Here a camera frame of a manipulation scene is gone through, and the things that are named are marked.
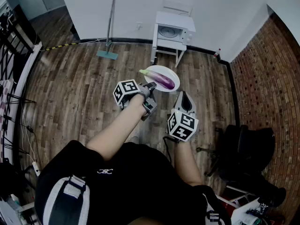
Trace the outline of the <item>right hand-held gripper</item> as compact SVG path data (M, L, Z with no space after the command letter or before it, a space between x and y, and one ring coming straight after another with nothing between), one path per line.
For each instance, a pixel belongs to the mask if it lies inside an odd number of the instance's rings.
M188 141L196 132L199 120L187 113L196 113L191 96L181 91L167 120L168 134L180 141Z

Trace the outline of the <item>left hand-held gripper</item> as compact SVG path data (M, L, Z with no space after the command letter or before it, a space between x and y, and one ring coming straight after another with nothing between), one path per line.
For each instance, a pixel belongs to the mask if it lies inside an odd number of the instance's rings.
M150 82L142 85L137 84L134 79L121 81L117 83L113 91L113 97L118 106L124 110L136 94L141 94L144 97L143 107L146 110L146 114L142 116L142 120L146 120L157 108L157 103L153 95L153 91L156 89L157 84Z

